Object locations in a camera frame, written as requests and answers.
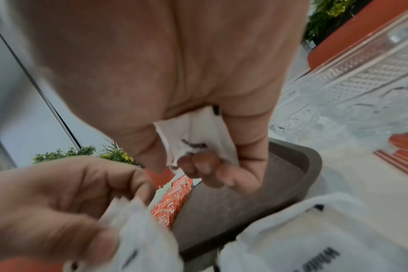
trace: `brown tray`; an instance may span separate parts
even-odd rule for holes
[[[188,261],[219,248],[252,222],[303,200],[321,168],[313,149],[270,139],[264,184],[257,193],[195,186],[172,227],[180,255]]]

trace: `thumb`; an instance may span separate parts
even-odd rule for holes
[[[128,134],[114,136],[113,140],[146,168],[155,173],[165,170],[167,153],[153,124]]]
[[[42,209],[32,211],[17,227],[13,242],[18,254],[55,261],[103,263],[116,253],[119,244],[114,231],[86,215]]]

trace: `white cloth bag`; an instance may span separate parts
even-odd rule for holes
[[[258,220],[221,250],[220,271],[408,272],[408,250],[355,219],[358,208],[353,197],[335,193]]]

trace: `hand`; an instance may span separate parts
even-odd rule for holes
[[[309,0],[9,3],[11,20],[71,110],[136,160],[162,171],[166,154],[153,122],[219,105],[240,167],[212,154],[179,166],[214,187],[260,187],[268,122]]]
[[[115,196],[148,205],[154,193],[142,169],[90,156],[0,172],[0,260],[104,262],[118,236],[97,219]]]

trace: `plastic tray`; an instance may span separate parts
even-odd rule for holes
[[[271,139],[261,190],[239,195],[228,188],[197,185],[176,217],[172,231],[185,261],[233,241],[252,222],[306,196],[322,168],[313,149]]]

